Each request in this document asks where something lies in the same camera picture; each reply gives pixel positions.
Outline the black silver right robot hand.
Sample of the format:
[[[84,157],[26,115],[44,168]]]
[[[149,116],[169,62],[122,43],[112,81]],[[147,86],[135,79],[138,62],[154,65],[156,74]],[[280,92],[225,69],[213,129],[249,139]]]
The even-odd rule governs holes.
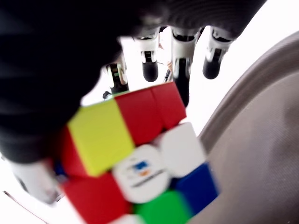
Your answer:
[[[262,0],[3,0],[0,3],[0,152],[23,189],[52,204],[59,192],[45,159],[118,38],[168,25],[213,26],[236,39]]]

